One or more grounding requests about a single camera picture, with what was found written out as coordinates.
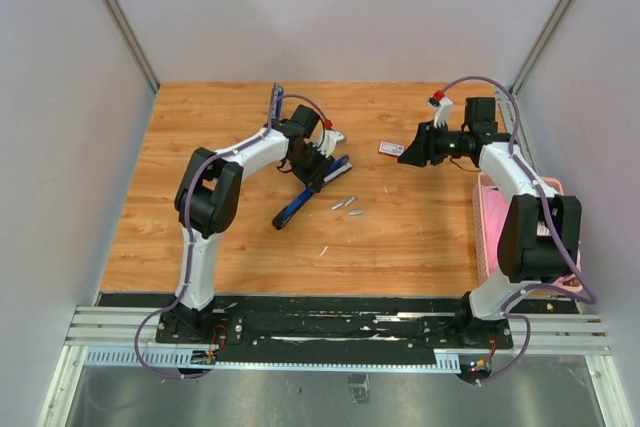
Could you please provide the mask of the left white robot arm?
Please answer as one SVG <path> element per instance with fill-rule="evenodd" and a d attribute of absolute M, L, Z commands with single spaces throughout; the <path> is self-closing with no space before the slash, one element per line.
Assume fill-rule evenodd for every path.
<path fill-rule="evenodd" d="M 224 232 L 236 217 L 244 180 L 275 163 L 318 193 L 346 136 L 326 116 L 306 105 L 278 122 L 268 121 L 254 135 L 217 151 L 195 150 L 175 196 L 184 249 L 176 302 L 188 308 L 179 330 L 190 341 L 207 340 L 214 318 L 203 310 L 214 298 L 213 278 Z"/>

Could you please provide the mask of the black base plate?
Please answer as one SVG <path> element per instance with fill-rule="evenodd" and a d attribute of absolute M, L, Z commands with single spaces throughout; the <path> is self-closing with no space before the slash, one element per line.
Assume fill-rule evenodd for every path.
<path fill-rule="evenodd" d="M 81 308 L 70 337 L 99 364 L 148 366 L 151 349 L 204 351 L 212 360 L 379 360 L 459 356 L 462 371 L 488 376 L 500 355 L 575 354 L 589 320 L 556 295 L 519 302 L 503 319 L 467 316 L 457 298 L 221 295 L 203 311 L 164 294 L 108 294 Z"/>

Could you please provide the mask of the pink plastic basket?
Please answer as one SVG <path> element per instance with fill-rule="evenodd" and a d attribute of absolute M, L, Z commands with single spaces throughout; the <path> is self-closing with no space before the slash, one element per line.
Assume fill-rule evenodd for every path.
<path fill-rule="evenodd" d="M 482 284 L 498 268 L 497 247 L 509 204 L 492 179 L 477 175 L 472 192 L 476 239 L 477 276 Z"/>

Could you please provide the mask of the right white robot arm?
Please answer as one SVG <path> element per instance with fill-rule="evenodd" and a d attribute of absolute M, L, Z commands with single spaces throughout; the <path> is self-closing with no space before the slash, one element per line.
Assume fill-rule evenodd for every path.
<path fill-rule="evenodd" d="M 453 322 L 455 339 L 474 347 L 489 334 L 488 321 L 505 318 L 533 291 L 575 297 L 558 280 L 577 276 L 582 206 L 574 196 L 550 187 L 525 162 L 514 138 L 498 129 L 496 102 L 472 97 L 465 102 L 459 130 L 448 127 L 452 101 L 441 91 L 428 100 L 435 109 L 419 124 L 415 139 L 399 157 L 402 164 L 425 167 L 447 158 L 469 158 L 508 203 L 497 247 L 497 269 L 464 300 L 466 313 Z"/>

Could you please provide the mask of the red staple box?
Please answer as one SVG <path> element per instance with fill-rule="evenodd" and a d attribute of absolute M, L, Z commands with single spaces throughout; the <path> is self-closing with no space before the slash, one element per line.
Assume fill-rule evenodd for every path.
<path fill-rule="evenodd" d="M 382 141 L 379 144 L 378 153 L 381 155 L 387 155 L 391 157 L 400 157 L 405 151 L 403 145 Z"/>

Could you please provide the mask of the pink cloth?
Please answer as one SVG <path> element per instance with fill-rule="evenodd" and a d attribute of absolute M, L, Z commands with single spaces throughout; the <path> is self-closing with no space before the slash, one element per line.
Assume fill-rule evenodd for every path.
<path fill-rule="evenodd" d="M 499 266 L 497 249 L 509 210 L 509 202 L 497 189 L 489 186 L 481 188 L 481 200 L 483 204 L 487 266 L 489 272 L 493 273 Z"/>

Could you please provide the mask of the blue stapler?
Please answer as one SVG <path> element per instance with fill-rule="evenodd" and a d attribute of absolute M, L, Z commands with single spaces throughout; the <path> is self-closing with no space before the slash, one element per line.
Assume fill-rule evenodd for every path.
<path fill-rule="evenodd" d="M 334 182 L 352 169 L 350 157 L 343 155 L 328 170 L 327 175 L 323 179 L 323 187 Z M 283 208 L 273 219 L 272 225 L 277 229 L 283 229 L 295 214 L 316 194 L 312 188 L 306 188 L 302 191 L 289 205 Z"/>
<path fill-rule="evenodd" d="M 272 124 L 278 123 L 281 116 L 282 96 L 284 88 L 279 83 L 274 83 L 271 90 L 269 117 Z"/>

